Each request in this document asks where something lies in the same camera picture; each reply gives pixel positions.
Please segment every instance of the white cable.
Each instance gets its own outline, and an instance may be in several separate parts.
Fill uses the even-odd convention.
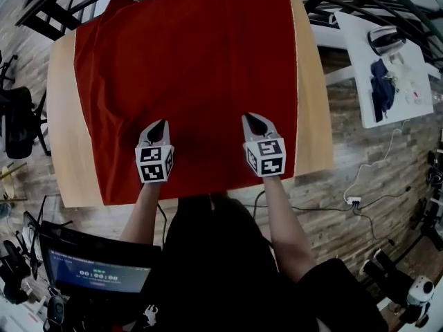
[[[390,149],[391,149],[391,147],[392,147],[392,141],[394,140],[394,134],[395,134],[395,132],[396,132],[396,131],[399,131],[400,133],[403,133],[403,126],[404,126],[404,124],[405,124],[406,122],[409,122],[409,119],[403,121],[403,124],[401,125],[401,129],[399,129],[399,128],[395,128],[395,129],[392,131],[392,135],[390,136],[389,148],[388,148],[388,150],[387,150],[387,152],[386,152],[386,155],[385,155],[381,160],[375,161],[374,163],[372,163],[372,164],[370,164],[370,165],[367,164],[367,163],[364,163],[364,164],[360,165],[360,168],[359,168],[359,171],[357,172],[357,176],[356,176],[356,178],[355,178],[355,181],[354,181],[353,184],[351,184],[351,185],[345,190],[345,192],[343,193],[343,200],[344,200],[344,201],[346,201],[346,193],[347,193],[351,188],[353,188],[353,187],[357,184],[357,181],[359,180],[359,176],[360,176],[360,171],[361,171],[362,168],[364,168],[364,167],[372,167],[372,166],[376,165],[377,163],[382,163],[384,160],[386,160],[386,158],[387,158],[388,155],[389,155],[389,151],[390,151]]]

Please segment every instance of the forearm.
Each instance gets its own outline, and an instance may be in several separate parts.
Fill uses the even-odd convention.
[[[154,243],[155,216],[160,196],[160,184],[147,183],[138,195],[132,214],[120,240],[152,245]]]
[[[298,282],[316,265],[310,242],[289,204],[280,178],[264,177],[263,182],[278,268]]]

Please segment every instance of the black metal railing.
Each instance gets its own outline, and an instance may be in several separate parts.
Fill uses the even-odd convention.
[[[16,24],[28,26],[53,40],[59,39],[67,28],[73,30],[82,23],[84,9],[88,6],[93,6],[89,16],[89,19],[92,19],[94,6],[99,0],[82,0],[72,6],[73,1],[69,0],[66,8],[59,5],[57,0],[28,1]],[[430,17],[438,16],[439,13],[443,15],[442,11],[430,11],[415,5],[411,0],[305,0],[305,9],[312,24],[331,28],[339,28],[330,23],[332,11],[335,10],[357,14],[382,26],[394,24],[422,49],[426,62],[436,67],[443,65],[443,34],[430,20]],[[387,12],[389,17],[377,15],[368,9]],[[37,16],[40,12],[47,15],[45,20]],[[411,18],[406,18],[405,12],[409,13]],[[61,28],[52,26],[51,19],[59,22]]]

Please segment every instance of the dark blue garment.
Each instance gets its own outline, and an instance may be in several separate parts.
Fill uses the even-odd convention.
[[[372,63],[371,73],[374,76],[371,79],[372,102],[374,103],[375,121],[383,120],[383,113],[389,110],[394,103],[395,87],[390,80],[383,77],[388,73],[383,60],[379,59]]]

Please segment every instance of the power outlet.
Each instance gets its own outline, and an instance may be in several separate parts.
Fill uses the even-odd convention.
[[[349,205],[352,205],[353,202],[359,202],[361,203],[361,197],[360,196],[349,196],[346,198],[346,203]]]

